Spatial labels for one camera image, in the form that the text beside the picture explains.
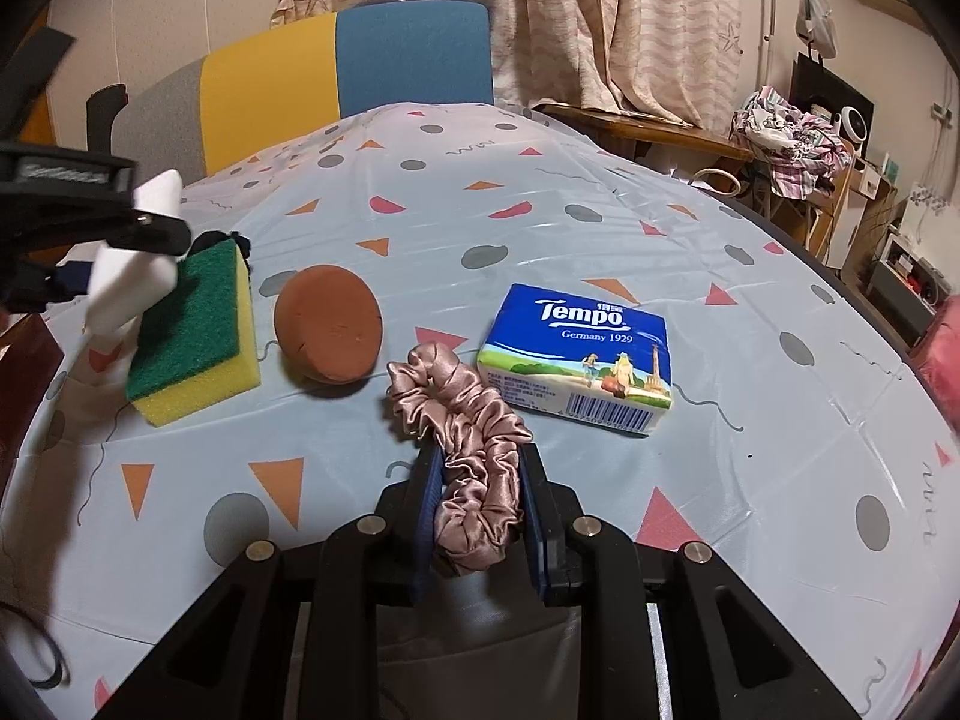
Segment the pink satin scrunchie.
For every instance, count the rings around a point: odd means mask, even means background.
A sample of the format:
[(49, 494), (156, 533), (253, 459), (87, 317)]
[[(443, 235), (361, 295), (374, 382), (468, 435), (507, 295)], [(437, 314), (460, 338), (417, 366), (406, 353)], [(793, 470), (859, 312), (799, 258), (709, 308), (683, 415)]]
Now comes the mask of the pink satin scrunchie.
[(475, 367), (449, 346), (428, 341), (387, 364), (394, 415), (417, 439), (443, 452), (443, 497), (436, 543), (459, 572), (503, 561), (523, 520), (519, 449), (532, 433)]

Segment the yellow green scrub sponge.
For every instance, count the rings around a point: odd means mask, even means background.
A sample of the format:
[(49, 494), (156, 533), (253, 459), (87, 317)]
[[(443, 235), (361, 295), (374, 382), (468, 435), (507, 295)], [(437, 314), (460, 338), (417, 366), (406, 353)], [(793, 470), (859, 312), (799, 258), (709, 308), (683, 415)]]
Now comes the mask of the yellow green scrub sponge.
[(226, 241), (178, 263), (178, 284), (142, 317), (125, 396), (151, 426), (259, 387), (251, 280)]

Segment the blue Tempo tissue pack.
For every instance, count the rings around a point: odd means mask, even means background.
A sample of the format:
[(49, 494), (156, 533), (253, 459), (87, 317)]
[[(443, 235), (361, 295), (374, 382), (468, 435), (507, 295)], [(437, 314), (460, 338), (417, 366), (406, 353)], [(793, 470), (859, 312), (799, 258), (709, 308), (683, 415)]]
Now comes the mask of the blue Tempo tissue pack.
[(509, 405), (646, 436), (672, 408), (662, 317), (513, 284), (477, 369)]

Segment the brown makeup sponge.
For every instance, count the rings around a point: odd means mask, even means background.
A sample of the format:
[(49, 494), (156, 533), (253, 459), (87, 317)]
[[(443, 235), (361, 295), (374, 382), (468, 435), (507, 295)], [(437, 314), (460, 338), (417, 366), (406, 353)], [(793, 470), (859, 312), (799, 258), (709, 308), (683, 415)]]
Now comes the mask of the brown makeup sponge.
[(379, 304), (368, 285), (342, 266), (309, 266), (291, 277), (275, 304), (274, 328), (288, 364), (327, 385), (364, 379), (381, 351)]

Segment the black scrunchie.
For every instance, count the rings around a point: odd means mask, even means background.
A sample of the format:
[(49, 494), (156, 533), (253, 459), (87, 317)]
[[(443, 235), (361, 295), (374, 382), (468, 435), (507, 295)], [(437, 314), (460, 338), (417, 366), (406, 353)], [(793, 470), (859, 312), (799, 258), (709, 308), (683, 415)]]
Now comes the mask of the black scrunchie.
[(244, 260), (244, 265), (251, 266), (249, 263), (252, 250), (251, 241), (242, 234), (239, 234), (238, 231), (224, 232), (217, 231), (216, 229), (203, 231), (192, 241), (189, 250), (187, 250), (187, 255), (194, 257), (194, 255), (199, 255), (205, 252), (205, 250), (213, 249), (213, 247), (217, 247), (217, 245), (226, 241), (235, 244), (236, 249), (238, 249), (241, 254), (242, 260)]

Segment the grey yellow blue chair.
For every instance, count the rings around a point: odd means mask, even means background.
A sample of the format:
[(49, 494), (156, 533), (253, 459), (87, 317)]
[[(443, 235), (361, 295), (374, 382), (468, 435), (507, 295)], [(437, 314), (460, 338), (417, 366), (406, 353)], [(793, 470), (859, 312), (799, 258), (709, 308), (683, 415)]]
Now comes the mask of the grey yellow blue chair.
[(269, 146), (386, 104), (493, 103), (490, 17), (460, 0), (322, 13), (215, 50), (140, 94), (86, 101), (86, 144), (148, 181), (213, 176)]

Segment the wooden side table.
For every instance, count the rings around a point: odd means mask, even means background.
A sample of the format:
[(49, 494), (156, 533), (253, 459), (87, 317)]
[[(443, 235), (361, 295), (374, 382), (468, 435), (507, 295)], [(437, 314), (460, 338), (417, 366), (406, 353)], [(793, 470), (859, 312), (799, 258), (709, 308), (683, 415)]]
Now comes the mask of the wooden side table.
[(734, 197), (765, 216), (789, 238), (802, 242), (820, 263), (828, 260), (835, 200), (817, 192), (809, 200), (788, 200), (778, 195), (773, 190), (771, 167), (729, 138), (715, 137), (695, 127), (562, 104), (544, 104), (537, 110), (632, 163), (674, 174), (706, 192)]

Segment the pink cushion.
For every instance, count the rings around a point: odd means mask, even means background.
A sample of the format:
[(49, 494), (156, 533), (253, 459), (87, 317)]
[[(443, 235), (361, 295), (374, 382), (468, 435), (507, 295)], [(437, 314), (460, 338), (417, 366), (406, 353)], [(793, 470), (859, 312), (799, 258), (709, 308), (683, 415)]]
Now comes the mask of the pink cushion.
[(960, 431), (960, 296), (950, 296), (911, 353), (942, 415)]

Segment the pile of checked clothes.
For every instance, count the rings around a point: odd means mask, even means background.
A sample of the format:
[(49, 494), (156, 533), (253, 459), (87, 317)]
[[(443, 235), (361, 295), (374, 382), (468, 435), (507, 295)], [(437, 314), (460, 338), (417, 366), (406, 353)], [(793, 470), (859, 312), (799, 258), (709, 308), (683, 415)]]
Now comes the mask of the pile of checked clothes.
[(732, 135), (768, 167), (773, 192), (807, 200), (822, 182), (833, 182), (853, 156), (832, 124), (804, 112), (764, 86), (732, 115)]

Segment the white round fan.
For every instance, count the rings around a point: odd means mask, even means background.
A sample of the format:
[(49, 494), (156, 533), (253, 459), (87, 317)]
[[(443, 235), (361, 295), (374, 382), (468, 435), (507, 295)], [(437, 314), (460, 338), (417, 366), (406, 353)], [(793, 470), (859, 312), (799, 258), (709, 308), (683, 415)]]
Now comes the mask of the white round fan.
[(864, 115), (854, 106), (843, 106), (839, 113), (839, 130), (841, 135), (853, 145), (854, 153), (861, 156), (862, 148), (869, 138), (869, 126)]

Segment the pink patterned curtain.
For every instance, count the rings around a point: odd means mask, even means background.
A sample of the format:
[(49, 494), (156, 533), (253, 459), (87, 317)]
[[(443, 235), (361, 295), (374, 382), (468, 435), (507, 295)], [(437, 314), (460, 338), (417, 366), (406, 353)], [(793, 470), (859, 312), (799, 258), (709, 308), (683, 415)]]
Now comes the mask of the pink patterned curtain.
[[(272, 21), (410, 0), (278, 0)], [(490, 18), (496, 101), (644, 114), (727, 132), (739, 0), (464, 0)]]

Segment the black monitor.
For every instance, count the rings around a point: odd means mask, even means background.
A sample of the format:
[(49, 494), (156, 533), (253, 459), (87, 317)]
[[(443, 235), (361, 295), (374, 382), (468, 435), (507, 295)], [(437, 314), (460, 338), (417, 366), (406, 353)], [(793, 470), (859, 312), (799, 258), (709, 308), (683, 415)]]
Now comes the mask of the black monitor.
[(861, 117), (861, 124), (854, 115), (850, 115), (850, 122), (857, 127), (857, 133), (864, 137), (859, 148), (861, 153), (866, 153), (874, 125), (875, 104), (841, 76), (828, 70), (820, 60), (814, 60), (807, 54), (796, 55), (791, 73), (789, 103), (804, 112), (812, 112), (814, 107), (826, 110), (833, 124), (839, 124), (843, 137), (846, 137), (843, 110), (846, 107), (855, 110)]

